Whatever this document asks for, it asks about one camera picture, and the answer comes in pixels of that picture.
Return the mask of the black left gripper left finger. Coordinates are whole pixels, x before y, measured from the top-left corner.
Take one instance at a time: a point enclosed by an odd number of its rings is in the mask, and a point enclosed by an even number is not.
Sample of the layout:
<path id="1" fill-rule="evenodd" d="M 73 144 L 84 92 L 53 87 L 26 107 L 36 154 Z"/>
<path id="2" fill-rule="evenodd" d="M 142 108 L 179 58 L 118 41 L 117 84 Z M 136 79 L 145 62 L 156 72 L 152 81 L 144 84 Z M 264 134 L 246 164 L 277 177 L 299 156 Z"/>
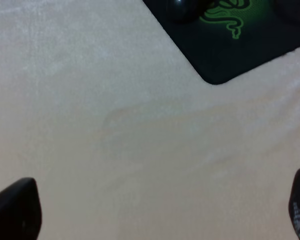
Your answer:
<path id="1" fill-rule="evenodd" d="M 41 226 L 41 202 L 34 178 L 21 178 L 0 192 L 0 240 L 36 240 Z"/>

